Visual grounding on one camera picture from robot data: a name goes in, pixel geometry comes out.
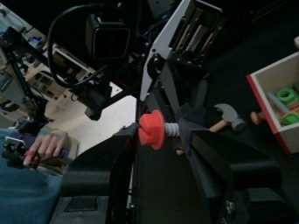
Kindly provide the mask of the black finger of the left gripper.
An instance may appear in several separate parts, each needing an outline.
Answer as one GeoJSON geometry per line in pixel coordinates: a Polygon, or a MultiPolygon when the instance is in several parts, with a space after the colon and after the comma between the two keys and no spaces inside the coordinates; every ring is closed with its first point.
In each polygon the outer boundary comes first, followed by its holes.
{"type": "Polygon", "coordinates": [[[209,92],[209,82],[202,80],[192,91],[192,99],[185,103],[177,112],[180,120],[180,131],[182,145],[190,145],[190,139],[194,130],[204,129],[206,108],[205,101],[209,92]]]}
{"type": "Polygon", "coordinates": [[[172,105],[174,115],[182,115],[182,106],[185,104],[184,83],[181,75],[172,61],[168,61],[161,74],[161,82],[166,92],[168,100],[172,105]]]}

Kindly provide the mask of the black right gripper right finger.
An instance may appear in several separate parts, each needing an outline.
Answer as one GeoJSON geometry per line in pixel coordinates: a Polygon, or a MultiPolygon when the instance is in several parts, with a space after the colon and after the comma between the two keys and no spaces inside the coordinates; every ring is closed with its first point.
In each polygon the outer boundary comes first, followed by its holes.
{"type": "Polygon", "coordinates": [[[282,173],[261,150],[209,130],[186,137],[188,158],[209,224],[277,224],[282,173]]]}

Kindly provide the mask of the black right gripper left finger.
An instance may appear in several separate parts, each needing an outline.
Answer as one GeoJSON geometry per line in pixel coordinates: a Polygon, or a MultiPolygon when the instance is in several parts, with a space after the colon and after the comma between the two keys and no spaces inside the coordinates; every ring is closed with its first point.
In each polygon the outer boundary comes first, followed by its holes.
{"type": "Polygon", "coordinates": [[[61,184],[59,224],[127,224],[137,129],[133,123],[71,162],[61,184]]]}

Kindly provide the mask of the person's hand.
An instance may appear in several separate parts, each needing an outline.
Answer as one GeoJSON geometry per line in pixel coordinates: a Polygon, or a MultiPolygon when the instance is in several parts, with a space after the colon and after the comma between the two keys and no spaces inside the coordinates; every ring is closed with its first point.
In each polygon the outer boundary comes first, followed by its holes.
{"type": "Polygon", "coordinates": [[[35,159],[45,160],[61,155],[62,150],[71,148],[71,138],[66,131],[55,130],[51,133],[39,135],[26,152],[23,164],[29,165],[35,159]]]}

